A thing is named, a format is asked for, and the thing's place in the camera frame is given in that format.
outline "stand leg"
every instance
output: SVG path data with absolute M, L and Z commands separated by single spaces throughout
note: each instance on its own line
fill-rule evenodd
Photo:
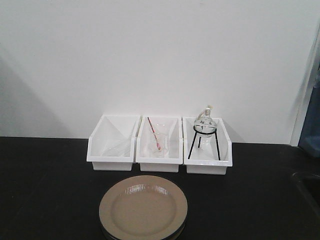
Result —
M 200 148 L 200 142 L 201 142 L 201 137 L 199 137 L 199 144 L 198 144 L 198 148 Z
M 219 158 L 219 161 L 220 161 L 221 159 L 220 159 L 220 151 L 219 151 L 217 131 L 214 132 L 214 135 L 215 135 L 215 142 L 216 142 L 216 150 L 217 150 L 217 152 L 218 152 L 218 158 Z
M 195 144 L 196 136 L 197 136 L 197 132 L 195 132 L 195 133 L 194 133 L 194 137 L 193 137 L 193 141 L 192 141 L 192 144 L 191 144 L 191 148 L 190 148 L 190 152 L 189 152 L 188 159 L 190 159 L 192 149 L 194 148 L 194 144 Z

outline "sink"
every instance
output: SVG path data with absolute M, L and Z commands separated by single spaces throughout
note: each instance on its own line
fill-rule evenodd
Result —
M 320 218 L 320 175 L 296 172 L 292 175 L 292 180 Z

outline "stack of plates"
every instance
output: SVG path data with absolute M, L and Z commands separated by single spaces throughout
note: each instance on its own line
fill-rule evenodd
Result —
M 102 231 L 110 240 L 174 240 L 185 227 L 187 212 L 182 190 L 152 175 L 118 182 L 99 206 Z

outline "red and white stirring rod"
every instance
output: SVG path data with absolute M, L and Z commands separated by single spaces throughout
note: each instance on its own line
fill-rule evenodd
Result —
M 149 118 L 149 117 L 147 117 L 147 119 L 148 119 L 148 121 L 149 121 L 149 124 L 150 124 L 151 130 L 152 130 L 152 132 L 153 132 L 153 135 L 154 135 L 154 138 L 155 138 L 155 141 L 156 141 L 156 147 L 158 148 L 158 150 L 159 150 L 159 151 L 161 151 L 161 146 L 160 146 L 160 143 L 159 143 L 158 138 L 157 138 L 157 136 L 156 136 L 155 130 L 154 130 L 154 128 L 152 127 L 152 124 L 151 124 L 150 118 Z

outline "white wall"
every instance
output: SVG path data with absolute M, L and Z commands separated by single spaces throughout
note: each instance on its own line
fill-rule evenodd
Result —
M 102 113 L 290 142 L 319 0 L 0 0 L 0 135 L 88 138 Z

